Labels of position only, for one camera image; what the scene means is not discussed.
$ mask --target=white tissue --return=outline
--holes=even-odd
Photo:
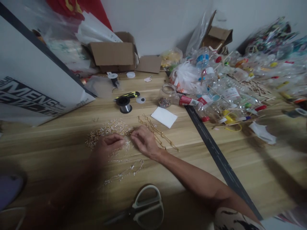
[[[266,126],[258,125],[256,122],[253,122],[249,127],[261,140],[268,144],[276,144],[276,137],[268,133]]]
[[[178,118],[176,115],[161,107],[158,107],[152,113],[151,117],[156,119],[158,122],[164,124],[167,128],[171,128],[176,119]]]

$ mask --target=patterned clothing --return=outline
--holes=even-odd
[[[219,208],[215,213],[215,230],[265,230],[260,224],[230,208]]]

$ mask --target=black metal ruler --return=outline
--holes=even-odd
[[[251,210],[255,213],[258,220],[263,220],[262,216],[260,215],[259,211],[257,210],[256,206],[254,205],[253,201],[250,199],[249,195],[245,191],[244,187],[242,186],[241,182],[239,181],[237,175],[234,173],[233,169],[227,162],[226,158],[224,157],[223,153],[221,152],[220,148],[215,143],[214,139],[212,138],[211,134],[209,133],[208,129],[201,122],[198,114],[196,113],[195,109],[191,106],[185,106],[186,111],[190,115],[191,120],[193,121],[198,133],[200,134],[202,140],[204,141],[205,145],[207,146],[213,160],[215,161],[218,169],[220,170],[222,176],[224,177],[227,185],[235,191],[251,208]]]

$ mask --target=cardboard box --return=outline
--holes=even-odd
[[[90,49],[97,66],[105,72],[142,71],[159,73],[161,58],[138,57],[134,37],[128,32],[115,33],[123,42],[91,42]]]
[[[204,36],[201,47],[202,46],[211,46],[213,49],[217,49],[220,44],[221,47],[218,49],[218,51],[226,46],[227,44],[232,42],[232,29],[231,30],[226,30],[226,29],[221,29],[218,27],[213,27],[212,26],[212,21],[215,16],[216,11],[214,11],[213,15],[211,16],[208,29],[206,32],[206,35]]]

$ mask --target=glass jar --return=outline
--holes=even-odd
[[[176,88],[170,83],[165,83],[160,89],[158,104],[161,108],[168,108],[172,105],[176,95]]]

